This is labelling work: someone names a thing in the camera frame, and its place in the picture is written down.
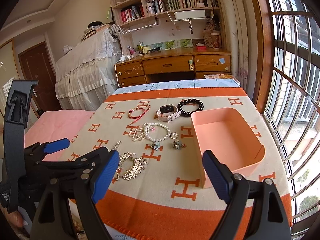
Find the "left hand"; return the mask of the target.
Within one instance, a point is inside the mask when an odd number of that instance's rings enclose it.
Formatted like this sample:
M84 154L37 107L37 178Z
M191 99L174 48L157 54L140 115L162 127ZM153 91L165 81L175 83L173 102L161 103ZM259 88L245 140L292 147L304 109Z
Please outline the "left hand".
M1 211L13 229L23 228L23 217L18 211L8 213L7 208L1 206Z

